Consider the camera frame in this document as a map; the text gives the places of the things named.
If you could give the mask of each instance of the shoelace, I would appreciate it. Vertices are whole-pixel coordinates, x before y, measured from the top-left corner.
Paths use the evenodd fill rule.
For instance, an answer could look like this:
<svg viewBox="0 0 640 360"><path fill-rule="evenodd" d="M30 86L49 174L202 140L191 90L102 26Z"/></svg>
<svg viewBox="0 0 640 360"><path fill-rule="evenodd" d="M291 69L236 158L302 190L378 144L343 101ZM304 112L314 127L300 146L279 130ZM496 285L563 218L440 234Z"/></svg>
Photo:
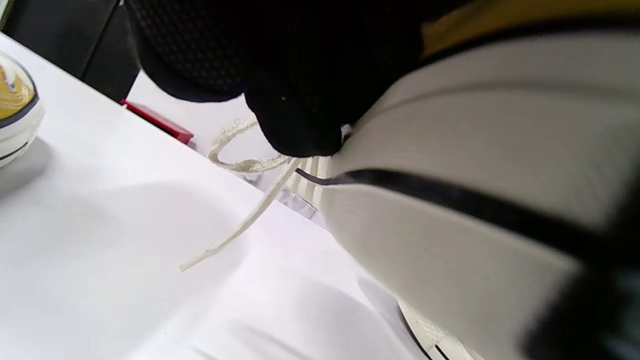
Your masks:
<svg viewBox="0 0 640 360"><path fill-rule="evenodd" d="M271 185L271 188L264 194L264 197L258 203L256 208L249 214L248 217L246 217L244 221L242 221L240 226L233 234L231 234L225 241L223 241L219 245L205 250L202 254L200 254L193 260L180 266L181 271L189 270L190 268L201 263L207 258L219 253L232 241L242 235L249 227L251 227L251 225L253 225L256 220L258 220L258 218L265 212L265 210L269 208L269 205L271 205L271 203L276 199L289 178L293 175L300 164L302 164L302 161L304 159L297 159L284 155L278 155L273 158L264 160L244 160L240 161L239 163L225 163L224 161L221 161L219 155L224 146L226 146L236 136L244 133L257 124L258 120L254 117L248 121L236 124L228 130L222 132L222 134L220 134L220 136L214 142L213 149L209 153L209 159L211 160L211 162L221 168L249 174L284 167L282 173L280 174L280 177L278 177L276 182Z"/></svg>

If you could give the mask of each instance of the white table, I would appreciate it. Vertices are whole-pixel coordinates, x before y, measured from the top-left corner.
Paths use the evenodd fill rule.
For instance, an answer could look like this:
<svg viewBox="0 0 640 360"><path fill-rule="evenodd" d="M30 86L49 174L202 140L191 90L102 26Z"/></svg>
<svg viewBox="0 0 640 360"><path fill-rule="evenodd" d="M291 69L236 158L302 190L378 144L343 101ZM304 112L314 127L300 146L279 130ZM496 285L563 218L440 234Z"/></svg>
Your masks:
<svg viewBox="0 0 640 360"><path fill-rule="evenodd" d="M262 193L0 37L47 115L0 169L0 359L413 359L386 295L329 233L274 204L179 265Z"/></svg>

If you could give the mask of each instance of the rubber sole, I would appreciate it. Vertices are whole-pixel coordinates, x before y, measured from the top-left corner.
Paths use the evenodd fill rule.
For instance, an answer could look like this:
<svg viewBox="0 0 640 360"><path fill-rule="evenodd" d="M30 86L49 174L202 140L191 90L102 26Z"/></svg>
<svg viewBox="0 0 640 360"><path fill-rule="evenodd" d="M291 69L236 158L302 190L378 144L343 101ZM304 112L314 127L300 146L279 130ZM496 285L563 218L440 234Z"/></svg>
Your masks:
<svg viewBox="0 0 640 360"><path fill-rule="evenodd" d="M44 118L42 100L37 101L22 119L0 129L0 167L24 154L35 139Z"/></svg>

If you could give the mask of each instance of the yellow sneaker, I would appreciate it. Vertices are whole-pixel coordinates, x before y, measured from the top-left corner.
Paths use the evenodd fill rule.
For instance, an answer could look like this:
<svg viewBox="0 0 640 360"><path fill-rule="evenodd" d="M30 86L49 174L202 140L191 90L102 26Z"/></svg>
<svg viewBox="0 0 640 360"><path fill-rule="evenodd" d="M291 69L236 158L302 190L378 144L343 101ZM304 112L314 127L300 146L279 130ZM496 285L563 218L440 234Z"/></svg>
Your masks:
<svg viewBox="0 0 640 360"><path fill-rule="evenodd" d="M0 54L0 167L24 154L36 136L44 107L31 76Z"/></svg>

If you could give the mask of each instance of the red object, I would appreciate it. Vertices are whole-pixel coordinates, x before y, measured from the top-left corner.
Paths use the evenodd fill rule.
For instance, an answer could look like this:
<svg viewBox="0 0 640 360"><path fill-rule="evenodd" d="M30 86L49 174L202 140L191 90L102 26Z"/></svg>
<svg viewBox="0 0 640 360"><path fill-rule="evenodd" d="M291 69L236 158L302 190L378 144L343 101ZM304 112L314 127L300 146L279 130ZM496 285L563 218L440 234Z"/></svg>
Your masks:
<svg viewBox="0 0 640 360"><path fill-rule="evenodd" d="M193 137L193 133L184 127L174 123L166 117L156 113L150 108L136 104L135 102L129 102L126 99L120 101L120 104L126 105L127 109L137 116L150 122L160 130L178 139L181 143L189 143L189 140Z"/></svg>

